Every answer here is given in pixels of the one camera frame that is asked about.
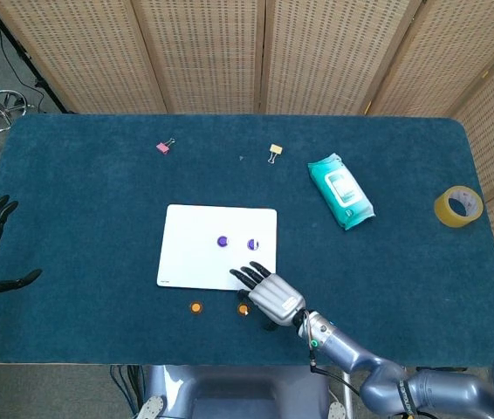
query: cable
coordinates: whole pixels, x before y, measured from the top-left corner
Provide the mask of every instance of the cable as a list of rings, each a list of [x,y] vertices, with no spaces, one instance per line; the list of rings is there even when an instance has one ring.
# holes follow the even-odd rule
[[[311,325],[309,324],[309,312],[307,310],[304,311],[304,318],[305,318],[305,330],[307,331],[307,345],[309,345],[309,351],[313,350],[313,347],[311,346]]]
[[[437,416],[431,415],[428,412],[421,412],[420,410],[417,410],[417,412],[418,412],[418,416],[425,416],[425,417],[429,417],[430,419],[438,419]]]
[[[127,365],[127,376],[136,396],[137,410],[140,410],[144,402],[142,401],[142,392],[140,390],[139,367],[137,365]]]
[[[144,398],[146,398],[146,380],[144,379],[144,368],[141,368],[141,376],[142,376],[142,394],[144,394]]]
[[[123,387],[119,384],[119,382],[115,378],[115,374],[113,373],[113,369],[114,368],[115,368],[115,365],[110,365],[109,366],[109,375],[111,376],[111,379],[113,380],[113,382],[115,383],[115,385],[119,388],[120,392],[125,396],[125,399],[127,400],[128,407],[131,409],[131,412],[133,413],[133,415],[136,415],[136,412],[134,411],[134,406],[131,403],[131,399],[129,399],[128,394],[125,392],[125,390],[123,389]]]
[[[121,370],[122,368],[123,368],[122,365],[117,366],[117,369],[119,370],[119,377],[121,378],[121,381],[123,381],[123,386],[125,387],[125,390],[127,392],[128,400],[131,402],[131,411],[133,412],[134,415],[136,415],[136,413],[138,413],[139,410],[136,408],[136,406],[134,404],[133,397],[131,396],[131,390],[128,389],[127,382],[125,381],[125,378],[123,377],[123,372]]]
[[[331,389],[328,389],[328,393],[329,393],[329,395],[331,395],[333,397],[335,402],[340,403],[340,400],[338,400],[338,397],[336,397],[336,394],[333,393],[333,391]]]
[[[336,381],[340,381],[346,387],[350,388],[350,390],[352,390],[355,395],[360,397],[360,392],[352,384],[350,384],[349,382],[346,382],[342,377],[338,377],[336,374],[329,373],[325,369],[314,367],[313,365],[311,365],[311,372],[315,373],[315,374],[326,375],[327,377],[333,378]]]
[[[44,100],[44,97],[45,95],[43,94],[43,92],[40,92],[38,89],[35,89],[31,86],[28,86],[26,85],[19,77],[18,77],[18,74],[17,74],[17,71],[14,69],[14,67],[12,66],[12,64],[10,63],[10,60],[9,58],[6,56],[6,52],[4,51],[4,46],[3,46],[3,32],[1,31],[1,28],[0,28],[0,41],[1,41],[1,51],[3,51],[3,55],[4,55],[4,59],[6,59],[6,62],[8,63],[10,69],[12,70],[12,72],[14,72],[14,75],[16,76],[18,82],[24,86],[24,87],[27,87],[29,88],[30,90],[33,90],[34,92],[37,92],[41,95],[41,99],[39,100],[38,102],[38,113],[40,113],[40,107],[41,107],[41,102]]]

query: yellow binder clip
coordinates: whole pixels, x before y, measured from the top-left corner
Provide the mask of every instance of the yellow binder clip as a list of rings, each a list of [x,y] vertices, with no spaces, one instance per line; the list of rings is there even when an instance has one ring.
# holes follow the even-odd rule
[[[282,148],[280,146],[277,146],[276,144],[271,145],[271,158],[268,159],[268,162],[270,164],[274,164],[274,159],[276,159],[277,155],[282,154]]]

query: robotic finger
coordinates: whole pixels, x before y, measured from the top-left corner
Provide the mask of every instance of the robotic finger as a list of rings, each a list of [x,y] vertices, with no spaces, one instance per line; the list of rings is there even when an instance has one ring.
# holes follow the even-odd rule
[[[271,272],[266,269],[264,266],[262,266],[261,264],[255,262],[255,261],[250,261],[249,264],[255,268],[258,273],[260,273],[264,278],[267,278],[271,275]]]
[[[39,275],[41,275],[41,272],[41,269],[35,269],[23,278],[14,279],[11,281],[0,281],[0,293],[10,290],[17,290],[31,284],[38,278]]]
[[[264,278],[258,272],[253,271],[251,268],[248,268],[247,266],[242,266],[241,271],[246,273],[249,276],[249,278],[251,278],[257,284],[260,284],[264,280]]]
[[[255,286],[257,286],[257,282],[255,282],[253,279],[249,278],[247,275],[245,275],[240,271],[237,271],[235,269],[230,269],[230,274],[232,274],[234,277],[236,277],[241,282],[243,282],[251,290],[255,288]]]

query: white board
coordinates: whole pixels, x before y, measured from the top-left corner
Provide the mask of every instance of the white board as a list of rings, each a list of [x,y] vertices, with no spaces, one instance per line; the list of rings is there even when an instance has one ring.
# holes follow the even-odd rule
[[[161,243],[159,286],[239,290],[247,287],[230,269],[254,260],[276,271],[274,209],[169,205]],[[218,238],[228,245],[218,245]],[[251,239],[258,248],[250,250]]]

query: blue carpet table surface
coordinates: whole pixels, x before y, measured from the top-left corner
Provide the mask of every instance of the blue carpet table surface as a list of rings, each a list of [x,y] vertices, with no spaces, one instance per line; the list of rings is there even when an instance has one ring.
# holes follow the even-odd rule
[[[170,137],[162,155],[155,146]],[[284,147],[274,165],[272,143]],[[307,171],[332,152],[377,215],[348,232]],[[307,363],[293,328],[241,318],[234,292],[156,285],[166,208],[182,203],[277,210],[278,273],[376,354],[489,365],[494,239],[486,213],[461,229],[437,220],[434,200],[456,184],[480,192],[453,120],[25,116],[0,161],[0,196],[19,201],[0,280],[44,273],[0,295],[0,362]]]

